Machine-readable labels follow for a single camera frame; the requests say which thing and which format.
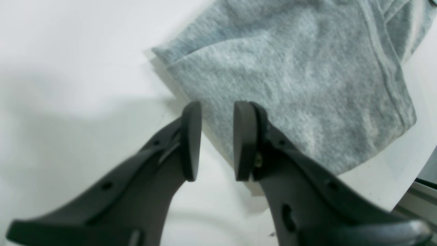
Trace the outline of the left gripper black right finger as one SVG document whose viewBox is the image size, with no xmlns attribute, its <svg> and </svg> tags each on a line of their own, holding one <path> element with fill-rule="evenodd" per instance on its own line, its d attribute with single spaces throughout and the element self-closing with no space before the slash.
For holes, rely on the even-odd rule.
<svg viewBox="0 0 437 246">
<path fill-rule="evenodd" d="M 433 236 L 424 220 L 373 205 L 305 156 L 254 102 L 234 104 L 234 164 L 237 181 L 261 186 L 280 246 L 423 246 Z"/>
</svg>

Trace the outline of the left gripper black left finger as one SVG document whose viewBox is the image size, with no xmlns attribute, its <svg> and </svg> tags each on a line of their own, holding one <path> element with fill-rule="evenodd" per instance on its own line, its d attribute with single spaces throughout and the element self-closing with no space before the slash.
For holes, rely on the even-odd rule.
<svg viewBox="0 0 437 246">
<path fill-rule="evenodd" d="M 197 178 L 201 116 L 201 103 L 189 103 L 81 195 L 38 218 L 14 220 L 6 238 L 22 246 L 158 246 L 173 196 Z"/>
</svg>

